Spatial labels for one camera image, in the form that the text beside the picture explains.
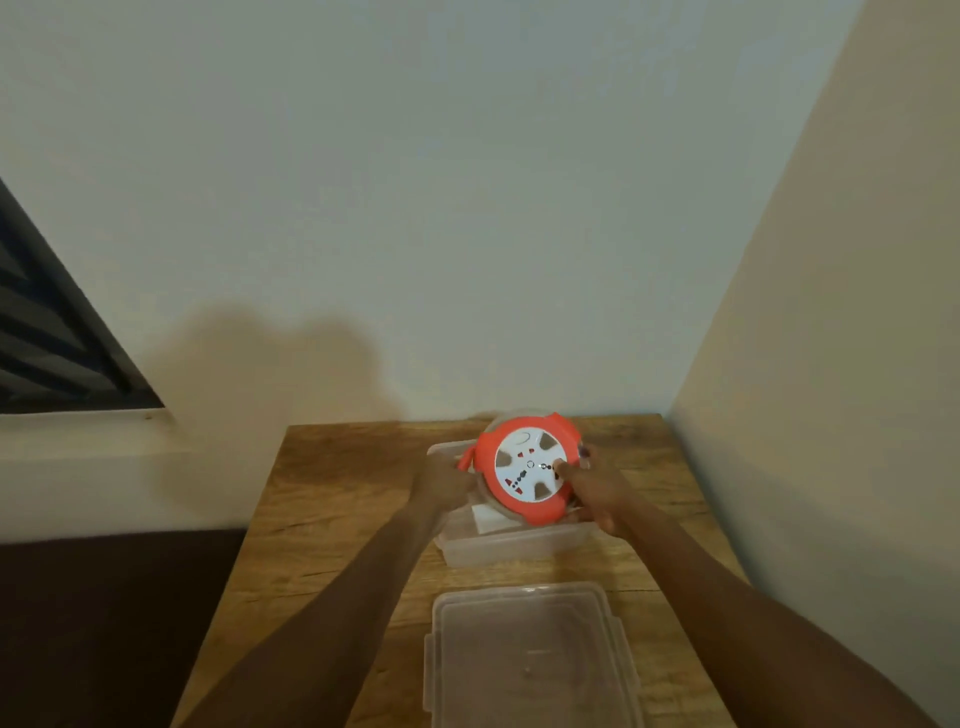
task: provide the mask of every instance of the transparent plastic container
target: transparent plastic container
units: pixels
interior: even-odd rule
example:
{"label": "transparent plastic container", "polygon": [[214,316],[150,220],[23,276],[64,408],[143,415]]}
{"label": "transparent plastic container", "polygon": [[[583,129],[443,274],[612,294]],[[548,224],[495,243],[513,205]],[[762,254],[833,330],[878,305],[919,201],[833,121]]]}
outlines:
{"label": "transparent plastic container", "polygon": [[440,595],[423,645],[433,728],[642,728],[623,625],[590,582]]}
{"label": "transparent plastic container", "polygon": [[[476,440],[439,443],[427,453],[443,452],[456,457],[474,444]],[[482,567],[500,561],[546,559],[560,551],[576,548],[596,530],[593,523],[533,526],[520,516],[509,519],[503,515],[504,509],[492,502],[492,497],[483,495],[486,492],[486,486],[478,488],[470,504],[450,514],[444,530],[434,540],[449,567]]]}

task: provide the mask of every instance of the person's left hand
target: person's left hand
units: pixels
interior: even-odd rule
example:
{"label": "person's left hand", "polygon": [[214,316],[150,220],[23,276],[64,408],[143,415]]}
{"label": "person's left hand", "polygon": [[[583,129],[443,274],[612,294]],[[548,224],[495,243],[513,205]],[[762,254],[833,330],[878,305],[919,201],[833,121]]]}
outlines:
{"label": "person's left hand", "polygon": [[476,473],[458,471],[457,460],[439,452],[427,455],[410,487],[408,505],[436,519],[438,530],[450,511],[467,505],[467,496],[476,486]]}

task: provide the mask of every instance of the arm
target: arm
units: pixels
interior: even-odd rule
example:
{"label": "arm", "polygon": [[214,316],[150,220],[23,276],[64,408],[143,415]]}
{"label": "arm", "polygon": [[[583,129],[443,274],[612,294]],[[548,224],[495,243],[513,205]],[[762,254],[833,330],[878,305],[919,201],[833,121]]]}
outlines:
{"label": "arm", "polygon": [[554,464],[584,503],[570,516],[596,520],[634,548],[738,726],[935,728],[883,675],[726,570],[587,450],[587,468]]}
{"label": "arm", "polygon": [[326,589],[237,663],[181,728],[344,725],[420,553],[474,482],[455,461],[427,458],[407,504]]}

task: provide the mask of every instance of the red plastic casing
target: red plastic casing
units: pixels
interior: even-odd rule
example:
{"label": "red plastic casing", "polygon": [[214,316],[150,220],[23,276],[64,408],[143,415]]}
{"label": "red plastic casing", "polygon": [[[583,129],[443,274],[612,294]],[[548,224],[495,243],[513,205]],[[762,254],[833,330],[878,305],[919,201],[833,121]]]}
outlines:
{"label": "red plastic casing", "polygon": [[519,513],[531,525],[547,525],[558,521],[566,511],[566,505],[573,495],[573,488],[568,482],[564,482],[551,497],[536,503],[526,503],[510,496],[496,479],[494,464],[500,444],[510,433],[523,427],[539,427],[546,430],[563,447],[566,461],[570,465],[576,465],[580,461],[577,449],[580,444],[580,433],[570,420],[554,412],[546,417],[516,417],[501,423],[493,432],[481,434],[477,440],[476,451],[473,453],[473,468],[483,474],[493,497],[504,507]]}

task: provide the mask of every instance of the table top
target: table top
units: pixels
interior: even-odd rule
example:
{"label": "table top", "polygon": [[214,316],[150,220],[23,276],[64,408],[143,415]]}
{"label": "table top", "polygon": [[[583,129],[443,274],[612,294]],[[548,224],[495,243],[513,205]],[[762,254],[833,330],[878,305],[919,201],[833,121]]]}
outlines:
{"label": "table top", "polygon": [[[660,415],[573,418],[634,487],[742,576],[680,445]],[[429,446],[467,440],[489,420],[296,425],[289,428],[220,605],[180,699],[179,725],[255,644],[322,590],[405,501]],[[732,726],[657,583],[625,542],[597,531],[553,558],[451,569],[430,544],[396,606],[350,724],[428,726],[423,637],[434,599],[492,586],[594,581],[606,590],[634,656],[647,728]]]}

